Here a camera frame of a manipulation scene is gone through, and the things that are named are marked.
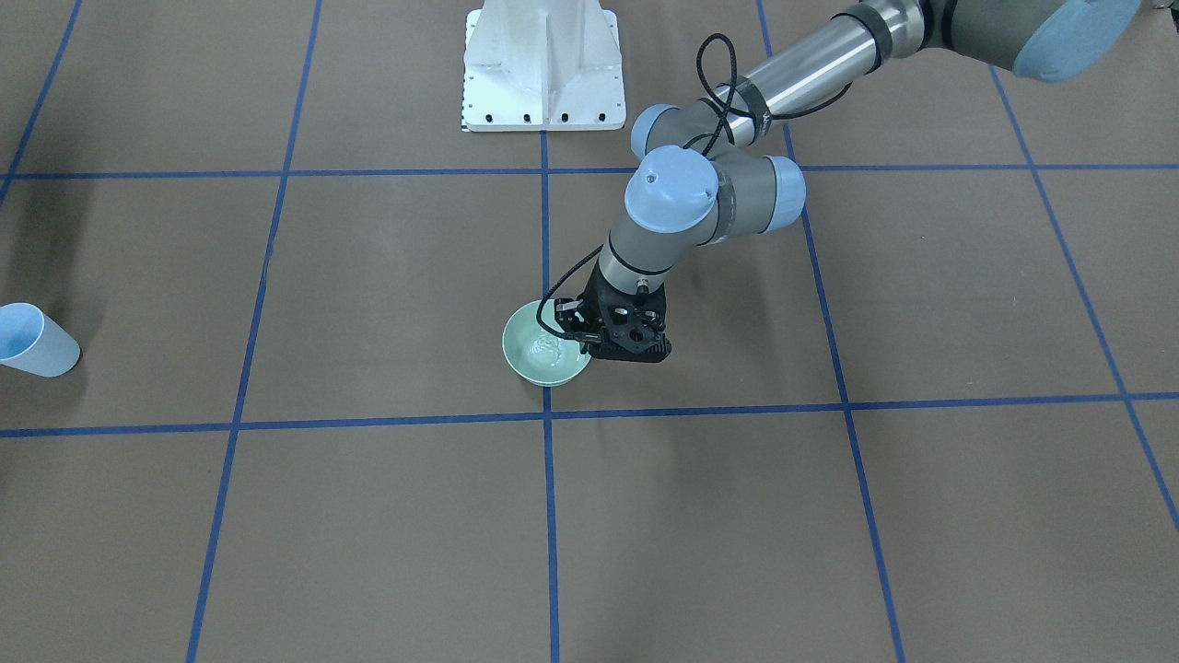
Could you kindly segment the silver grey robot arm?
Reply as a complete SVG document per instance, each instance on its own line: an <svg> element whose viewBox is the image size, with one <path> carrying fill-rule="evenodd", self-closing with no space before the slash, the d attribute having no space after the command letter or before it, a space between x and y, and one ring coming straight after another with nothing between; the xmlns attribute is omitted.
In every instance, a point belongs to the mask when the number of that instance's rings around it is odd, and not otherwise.
<svg viewBox="0 0 1179 663"><path fill-rule="evenodd" d="M574 298L544 294L544 332L602 360L657 365L668 273L696 245L790 227L806 202L799 165L747 147L784 122L829 109L893 59L947 50L1019 78L1058 83L1099 63L1137 17L1137 1L859 1L747 72L678 109L635 118L635 173L623 214Z"/></svg>

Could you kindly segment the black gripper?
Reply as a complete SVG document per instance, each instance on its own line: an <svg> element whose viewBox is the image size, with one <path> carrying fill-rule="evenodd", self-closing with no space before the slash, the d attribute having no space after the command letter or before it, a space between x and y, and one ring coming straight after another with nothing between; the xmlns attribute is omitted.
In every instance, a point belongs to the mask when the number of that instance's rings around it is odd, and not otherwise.
<svg viewBox="0 0 1179 663"><path fill-rule="evenodd" d="M666 336L665 285L630 294L593 275L577 298L556 298L554 319L560 336L578 343L592 357L657 365L672 353Z"/></svg>

